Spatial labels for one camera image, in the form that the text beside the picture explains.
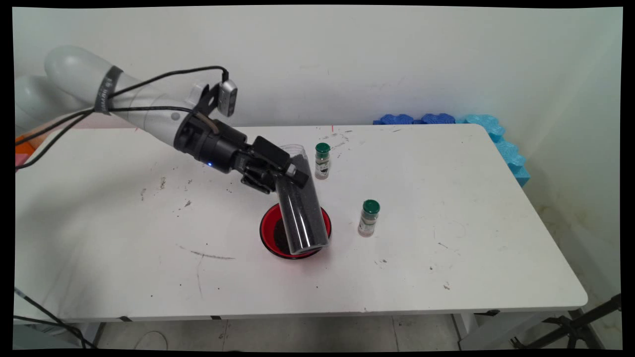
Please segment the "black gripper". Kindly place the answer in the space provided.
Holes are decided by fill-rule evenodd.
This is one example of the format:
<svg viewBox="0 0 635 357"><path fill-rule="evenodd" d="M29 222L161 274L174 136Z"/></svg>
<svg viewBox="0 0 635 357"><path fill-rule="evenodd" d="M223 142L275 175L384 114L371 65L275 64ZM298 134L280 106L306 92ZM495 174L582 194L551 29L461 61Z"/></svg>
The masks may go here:
<svg viewBox="0 0 635 357"><path fill-rule="evenodd" d="M199 162L228 174L236 169L236 159L246 153L250 145L247 136L218 119L211 120L214 130L201 136L196 147L196 159ZM265 169L245 166L241 183L265 194L276 191L276 179L286 177L300 189L304 189L309 176L293 163L292 156L263 138L257 136L251 145L251 155L263 160Z"/></svg>

